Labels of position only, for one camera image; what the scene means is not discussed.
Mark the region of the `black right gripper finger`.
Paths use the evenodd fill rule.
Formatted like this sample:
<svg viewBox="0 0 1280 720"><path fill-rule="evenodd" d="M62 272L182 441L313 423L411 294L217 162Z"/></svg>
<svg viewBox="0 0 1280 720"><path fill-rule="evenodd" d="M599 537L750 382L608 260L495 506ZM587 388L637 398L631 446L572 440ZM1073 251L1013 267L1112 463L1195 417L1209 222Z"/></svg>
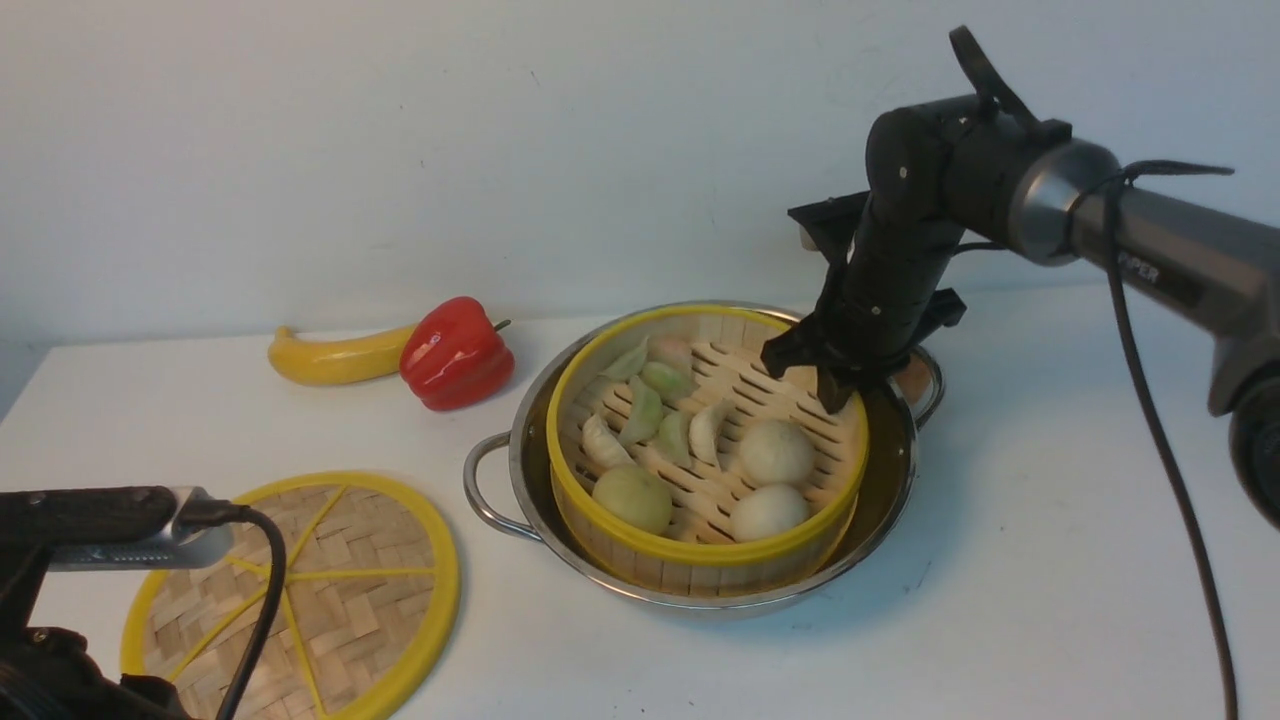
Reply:
<svg viewBox="0 0 1280 720"><path fill-rule="evenodd" d="M781 334L765 341L760 351L764 372L781 379L796 366L819 366L823 363L823 334L813 318L804 318Z"/></svg>
<svg viewBox="0 0 1280 720"><path fill-rule="evenodd" d="M877 365L829 364L815 368L815 396L827 414L845 409L855 395L873 389L881 383Z"/></svg>

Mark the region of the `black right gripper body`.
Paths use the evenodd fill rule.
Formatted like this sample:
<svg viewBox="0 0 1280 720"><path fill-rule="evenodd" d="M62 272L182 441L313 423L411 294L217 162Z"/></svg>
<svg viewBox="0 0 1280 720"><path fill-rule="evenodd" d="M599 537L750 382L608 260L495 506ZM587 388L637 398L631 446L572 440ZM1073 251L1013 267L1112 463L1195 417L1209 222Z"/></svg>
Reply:
<svg viewBox="0 0 1280 720"><path fill-rule="evenodd" d="M823 334L823 363L909 361L919 327L963 228L943 209L943 178L963 135L966 105L915 105L881 115L867 140L870 199L846 264L831 265L809 318Z"/></svg>

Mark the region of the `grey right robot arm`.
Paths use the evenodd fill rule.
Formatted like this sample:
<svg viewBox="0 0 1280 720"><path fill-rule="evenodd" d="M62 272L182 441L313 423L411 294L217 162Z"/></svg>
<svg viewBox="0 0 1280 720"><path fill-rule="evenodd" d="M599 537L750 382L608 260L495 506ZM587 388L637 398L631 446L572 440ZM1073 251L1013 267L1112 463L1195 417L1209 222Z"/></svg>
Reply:
<svg viewBox="0 0 1280 720"><path fill-rule="evenodd" d="M940 281L973 233L1039 266L1083 259L1213 338L1207 407L1230 457L1277 521L1277 229L1137 187L1212 167L1135 161L975 95L900 108L872 126L867 192L794 208L828 263L813 311L765 342L781 378L812 366L828 411L904 369L966 307Z"/></svg>

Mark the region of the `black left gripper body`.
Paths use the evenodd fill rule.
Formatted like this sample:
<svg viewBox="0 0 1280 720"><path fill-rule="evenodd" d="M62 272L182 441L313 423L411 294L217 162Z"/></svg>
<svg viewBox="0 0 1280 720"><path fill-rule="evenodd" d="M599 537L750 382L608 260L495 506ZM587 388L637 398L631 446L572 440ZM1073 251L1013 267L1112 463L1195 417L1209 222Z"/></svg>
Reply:
<svg viewBox="0 0 1280 720"><path fill-rule="evenodd" d="M168 682L141 675L113 682L88 656L83 635L29 624L49 564L46 548L3 548L3 717L184 719Z"/></svg>

